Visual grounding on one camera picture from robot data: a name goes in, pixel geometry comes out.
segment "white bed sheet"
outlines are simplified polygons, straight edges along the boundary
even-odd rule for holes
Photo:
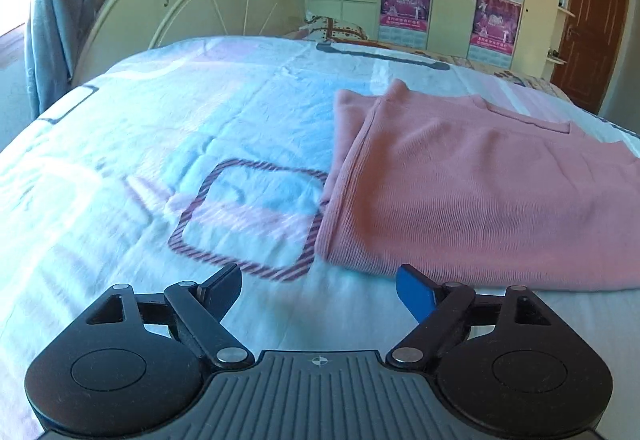
[[[466,68],[327,54],[310,42],[275,38],[189,40],[129,58],[69,93],[0,154],[0,438],[39,435],[24,396],[25,370],[106,288],[126,282],[137,292],[161,292],[217,270],[167,243],[219,162],[327,171],[335,90],[381,94],[392,78],[428,94],[480,94],[538,118],[570,118],[639,155],[636,137],[564,100]],[[277,272],[300,253],[320,191],[305,174],[234,168],[214,183],[184,239]],[[392,280],[318,259],[291,282],[243,280],[223,324],[255,354],[384,354],[416,324]],[[612,371],[614,393],[598,430],[607,440],[638,438],[640,290],[539,294]]]

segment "shelf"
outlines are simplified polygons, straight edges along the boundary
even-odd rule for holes
[[[566,14],[567,16],[575,17],[575,14],[573,12],[569,12],[567,9],[562,8],[561,6],[558,7],[558,10],[563,14]]]
[[[550,63],[556,64],[556,65],[565,65],[566,61],[562,61],[562,59],[558,59],[557,57],[546,57],[546,60],[549,61]]]

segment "pink knit garment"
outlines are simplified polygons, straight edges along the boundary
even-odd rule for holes
[[[572,122],[412,92],[340,90],[316,252],[392,276],[552,290],[640,287],[640,160]]]

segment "patterned pillowcase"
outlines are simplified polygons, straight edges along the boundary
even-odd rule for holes
[[[313,16],[305,26],[300,27],[298,34],[304,34],[306,41],[367,40],[364,30],[356,24],[324,16]]]

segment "crosshair logo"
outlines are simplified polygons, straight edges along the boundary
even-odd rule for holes
[[[331,361],[326,357],[323,357],[322,355],[320,355],[320,356],[314,357],[309,362],[314,363],[318,368],[322,368],[326,363]]]

